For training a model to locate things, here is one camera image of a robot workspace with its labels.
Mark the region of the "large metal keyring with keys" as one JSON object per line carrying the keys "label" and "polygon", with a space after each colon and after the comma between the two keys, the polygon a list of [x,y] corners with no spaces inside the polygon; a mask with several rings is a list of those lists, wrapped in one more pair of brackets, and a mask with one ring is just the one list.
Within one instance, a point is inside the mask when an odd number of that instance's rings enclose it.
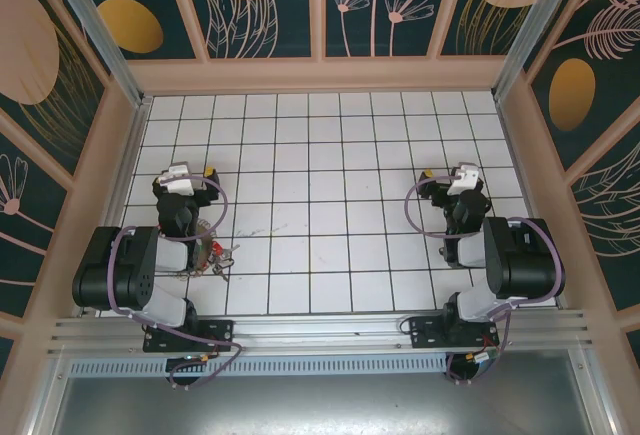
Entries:
{"label": "large metal keyring with keys", "polygon": [[231,248],[223,247],[217,240],[216,231],[210,230],[211,224],[199,219],[195,225],[195,234],[198,239],[190,242],[194,248],[191,262],[186,269],[175,273],[176,277],[186,279],[200,277],[205,274],[220,276],[224,281],[229,281],[228,270],[234,265],[233,251],[238,245]]}

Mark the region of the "grey metal sheet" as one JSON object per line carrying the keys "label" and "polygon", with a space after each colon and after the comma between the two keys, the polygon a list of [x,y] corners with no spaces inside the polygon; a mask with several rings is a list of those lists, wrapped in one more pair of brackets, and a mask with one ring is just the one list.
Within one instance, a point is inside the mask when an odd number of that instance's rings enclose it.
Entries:
{"label": "grey metal sheet", "polygon": [[74,379],[54,435],[591,435],[573,387],[510,395],[501,377],[229,377],[193,391],[160,379]]}

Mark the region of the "aluminium side rail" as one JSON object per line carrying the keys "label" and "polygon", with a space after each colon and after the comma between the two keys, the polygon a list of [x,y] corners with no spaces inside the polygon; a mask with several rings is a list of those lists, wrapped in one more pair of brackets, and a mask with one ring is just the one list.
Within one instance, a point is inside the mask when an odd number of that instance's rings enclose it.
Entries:
{"label": "aluminium side rail", "polygon": [[105,94],[78,167],[72,242],[74,280],[94,229],[119,226],[148,107],[135,107],[115,90]]}
{"label": "aluminium side rail", "polygon": [[529,97],[511,97],[500,106],[514,152],[525,198],[535,218],[546,221],[554,243],[561,248],[560,212],[565,188],[561,166],[544,117]]}

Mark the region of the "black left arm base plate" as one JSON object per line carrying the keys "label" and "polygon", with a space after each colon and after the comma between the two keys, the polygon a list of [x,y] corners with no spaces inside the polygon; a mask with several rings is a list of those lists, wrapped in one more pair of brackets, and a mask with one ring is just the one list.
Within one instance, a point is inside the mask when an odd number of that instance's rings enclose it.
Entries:
{"label": "black left arm base plate", "polygon": [[[234,322],[231,320],[200,320],[194,327],[176,328],[176,331],[193,335],[198,338],[231,342],[233,340]],[[207,353],[219,350],[229,352],[228,346],[210,346],[205,343],[185,339],[165,330],[144,327],[144,340],[142,350],[144,353]]]}

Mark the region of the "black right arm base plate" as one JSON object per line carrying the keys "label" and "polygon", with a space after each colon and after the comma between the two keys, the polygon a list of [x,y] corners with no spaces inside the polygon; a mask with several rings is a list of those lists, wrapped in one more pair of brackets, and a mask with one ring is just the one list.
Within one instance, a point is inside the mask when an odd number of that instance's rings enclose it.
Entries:
{"label": "black right arm base plate", "polygon": [[500,344],[496,325],[493,323],[446,321],[443,316],[411,317],[409,335],[413,348],[420,349],[471,349]]}

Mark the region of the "aluminium frame post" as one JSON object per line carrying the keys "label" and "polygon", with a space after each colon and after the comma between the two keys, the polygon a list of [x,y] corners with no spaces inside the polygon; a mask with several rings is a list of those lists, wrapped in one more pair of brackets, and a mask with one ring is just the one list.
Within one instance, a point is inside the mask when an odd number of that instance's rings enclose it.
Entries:
{"label": "aluminium frame post", "polygon": [[525,61],[542,36],[562,0],[536,0],[529,10],[505,58],[503,67],[492,87],[498,107],[506,99],[517,80]]}
{"label": "aluminium frame post", "polygon": [[129,69],[121,50],[109,33],[93,0],[68,0],[74,13],[85,26],[102,59],[109,67],[127,100],[138,109],[143,102],[143,92]]}

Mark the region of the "aluminium mounting rail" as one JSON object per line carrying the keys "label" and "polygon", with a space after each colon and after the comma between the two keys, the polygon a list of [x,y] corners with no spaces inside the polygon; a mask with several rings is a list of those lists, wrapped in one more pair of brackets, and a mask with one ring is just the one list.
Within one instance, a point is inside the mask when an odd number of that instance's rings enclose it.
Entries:
{"label": "aluminium mounting rail", "polygon": [[[234,316],[233,341],[249,356],[408,353],[407,313]],[[507,348],[520,351],[589,348],[594,338],[579,310],[534,308],[513,313],[510,328],[498,324]],[[67,318],[46,342],[50,355],[138,356],[146,336],[121,317]]]}

